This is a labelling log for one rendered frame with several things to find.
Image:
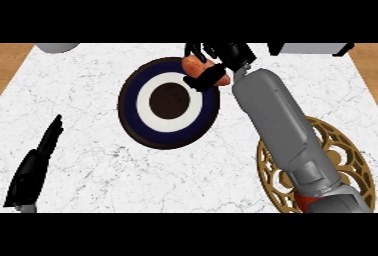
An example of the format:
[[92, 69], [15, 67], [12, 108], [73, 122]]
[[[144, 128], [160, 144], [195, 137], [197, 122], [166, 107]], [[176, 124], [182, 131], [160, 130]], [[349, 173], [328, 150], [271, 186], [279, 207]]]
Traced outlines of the orange sweet potato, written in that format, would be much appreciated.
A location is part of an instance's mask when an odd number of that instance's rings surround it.
[[[213, 67], [216, 63], [207, 60], [206, 63], [201, 62], [195, 55], [189, 55], [182, 59], [184, 71], [192, 78], [198, 78], [207, 68]], [[216, 86], [225, 86], [231, 84], [231, 77], [228, 74], [216, 82]]]

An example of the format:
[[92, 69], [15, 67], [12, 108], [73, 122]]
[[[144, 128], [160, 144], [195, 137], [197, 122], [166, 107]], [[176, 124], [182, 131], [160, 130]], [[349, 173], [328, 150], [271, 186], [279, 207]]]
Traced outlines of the navy and white round plate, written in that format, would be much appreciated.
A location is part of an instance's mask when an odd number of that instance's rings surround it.
[[144, 146], [185, 147], [207, 133], [219, 115], [220, 91], [198, 92], [185, 83], [179, 57], [153, 60], [133, 72], [119, 96], [121, 126]]

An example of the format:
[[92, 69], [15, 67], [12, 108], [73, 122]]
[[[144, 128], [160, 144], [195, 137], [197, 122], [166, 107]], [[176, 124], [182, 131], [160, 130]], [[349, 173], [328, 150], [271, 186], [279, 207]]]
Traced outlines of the grey box with black frame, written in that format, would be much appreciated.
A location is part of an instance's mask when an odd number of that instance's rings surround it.
[[272, 56], [279, 54], [331, 54], [343, 57], [355, 48], [353, 43], [269, 43], [269, 53]]

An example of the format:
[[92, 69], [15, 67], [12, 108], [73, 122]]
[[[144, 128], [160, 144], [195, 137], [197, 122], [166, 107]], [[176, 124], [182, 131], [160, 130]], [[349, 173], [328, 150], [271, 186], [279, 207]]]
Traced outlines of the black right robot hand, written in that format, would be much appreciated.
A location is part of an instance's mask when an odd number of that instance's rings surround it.
[[188, 43], [185, 46], [185, 57], [195, 55], [203, 63], [212, 60], [216, 65], [206, 69], [198, 78], [188, 74], [184, 81], [197, 91], [204, 92], [226, 74], [226, 69], [237, 72], [248, 66], [256, 55], [246, 43]]

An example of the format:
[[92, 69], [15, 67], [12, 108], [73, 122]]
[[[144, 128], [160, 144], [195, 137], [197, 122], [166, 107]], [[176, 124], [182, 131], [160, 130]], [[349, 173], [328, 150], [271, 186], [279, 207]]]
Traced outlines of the grey round object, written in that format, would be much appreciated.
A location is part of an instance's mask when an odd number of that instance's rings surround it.
[[73, 50], [79, 43], [37, 43], [36, 46], [43, 52], [57, 54]]

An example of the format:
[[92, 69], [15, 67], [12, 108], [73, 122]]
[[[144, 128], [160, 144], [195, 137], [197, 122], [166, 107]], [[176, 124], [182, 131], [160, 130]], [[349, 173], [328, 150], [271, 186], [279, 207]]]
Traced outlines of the gold openwork round placemat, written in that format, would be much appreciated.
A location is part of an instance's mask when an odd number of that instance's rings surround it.
[[[342, 182], [352, 185], [371, 210], [375, 210], [375, 184], [373, 171], [364, 155], [343, 132], [325, 121], [308, 118], [318, 132], [319, 145], [342, 176]], [[266, 195], [281, 213], [302, 213], [294, 197], [294, 185], [287, 173], [278, 168], [263, 141], [257, 144], [257, 173]]]

